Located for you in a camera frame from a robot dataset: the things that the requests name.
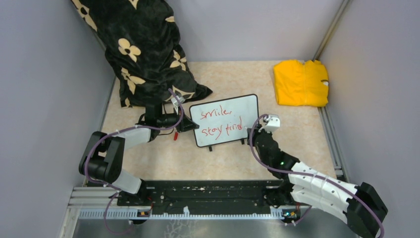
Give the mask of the black framed whiteboard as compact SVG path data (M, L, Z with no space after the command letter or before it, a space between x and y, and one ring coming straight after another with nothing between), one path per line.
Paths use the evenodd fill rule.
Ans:
M192 105L189 108L196 146L212 147L218 144L240 141L245 144L250 128L259 117L256 94L248 94L212 102Z

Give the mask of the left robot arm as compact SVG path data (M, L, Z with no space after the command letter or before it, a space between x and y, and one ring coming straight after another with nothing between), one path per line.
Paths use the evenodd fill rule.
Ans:
M162 130L175 129L185 132L198 129L182 107L166 113L162 103L146 106L137 124L114 133L92 133L78 170L90 182L103 184L129 194L136 205L143 205L149 198L144 180L122 168L124 151L153 141Z

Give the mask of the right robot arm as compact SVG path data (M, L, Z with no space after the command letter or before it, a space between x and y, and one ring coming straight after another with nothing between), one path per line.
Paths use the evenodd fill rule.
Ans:
M318 172L282 151L270 132L260 124L247 129L254 158L286 186L279 190L284 204L304 203L341 220L362 238L382 238L388 208L369 183L359 185Z

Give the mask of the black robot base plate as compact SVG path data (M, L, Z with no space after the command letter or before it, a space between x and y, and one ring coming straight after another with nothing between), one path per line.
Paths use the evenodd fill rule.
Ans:
M291 188L282 180L162 180L145 182L138 194L121 191L109 198L118 207L144 206L137 215L145 218L271 215L289 223L302 216Z

